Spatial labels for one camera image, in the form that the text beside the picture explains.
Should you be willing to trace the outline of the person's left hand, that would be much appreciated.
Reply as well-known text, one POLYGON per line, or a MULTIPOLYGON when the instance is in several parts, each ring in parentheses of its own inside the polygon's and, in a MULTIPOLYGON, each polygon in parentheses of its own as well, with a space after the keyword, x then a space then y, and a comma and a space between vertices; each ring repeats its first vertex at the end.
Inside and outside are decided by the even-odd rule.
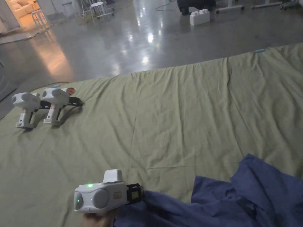
POLYGON ((117 210, 111 210, 103 216, 95 213, 83 215, 82 227, 113 227, 117 210))

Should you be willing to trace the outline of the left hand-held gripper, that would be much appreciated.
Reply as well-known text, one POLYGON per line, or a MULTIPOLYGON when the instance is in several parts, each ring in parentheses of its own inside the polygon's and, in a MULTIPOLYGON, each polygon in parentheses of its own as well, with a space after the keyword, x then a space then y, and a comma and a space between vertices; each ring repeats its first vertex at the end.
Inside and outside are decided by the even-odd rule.
POLYGON ((104 214, 126 204, 138 203, 143 196, 144 189, 139 183, 127 186, 121 170, 107 170, 103 182, 79 185, 74 190, 74 211, 104 214))

